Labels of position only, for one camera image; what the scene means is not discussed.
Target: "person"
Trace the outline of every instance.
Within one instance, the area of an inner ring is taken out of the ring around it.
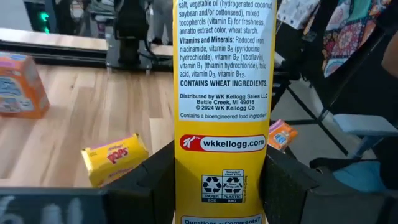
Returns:
[[[398,32],[384,52],[382,67],[398,78]],[[360,161],[333,173],[340,182],[362,192],[398,190],[398,148],[387,149],[378,161]]]
[[[173,45],[173,1],[172,0],[155,0],[152,6],[154,16],[154,39],[153,44],[162,45],[162,37],[164,27],[168,42],[167,45]]]

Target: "kellogg logo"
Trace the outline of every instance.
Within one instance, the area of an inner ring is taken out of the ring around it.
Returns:
[[[116,162],[123,158],[126,157],[129,154],[129,151],[126,147],[122,149],[115,150],[113,152],[110,152],[107,158],[112,162],[112,164],[116,164]]]
[[[185,134],[180,146],[187,151],[204,152],[254,152],[265,148],[266,137],[256,136],[205,136]]]

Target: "patterned fabric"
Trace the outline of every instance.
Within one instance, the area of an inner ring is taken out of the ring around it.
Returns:
[[[328,77],[372,34],[377,17],[391,0],[340,0],[323,37],[322,69]]]

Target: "gray chair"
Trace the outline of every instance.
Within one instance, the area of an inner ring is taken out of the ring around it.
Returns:
[[[381,116],[338,114],[334,115],[333,119],[344,133],[363,136],[361,144],[350,156],[352,159],[362,158],[364,152],[385,137],[398,136],[398,130]]]

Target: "black holder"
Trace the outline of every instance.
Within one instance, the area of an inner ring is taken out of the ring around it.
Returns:
[[[26,44],[0,40],[0,50],[30,55],[37,64],[106,68],[106,50]]]
[[[171,224],[174,183],[171,142],[100,189],[0,188],[0,222]],[[398,209],[388,195],[358,192],[271,147],[260,193],[270,224],[390,223]]]

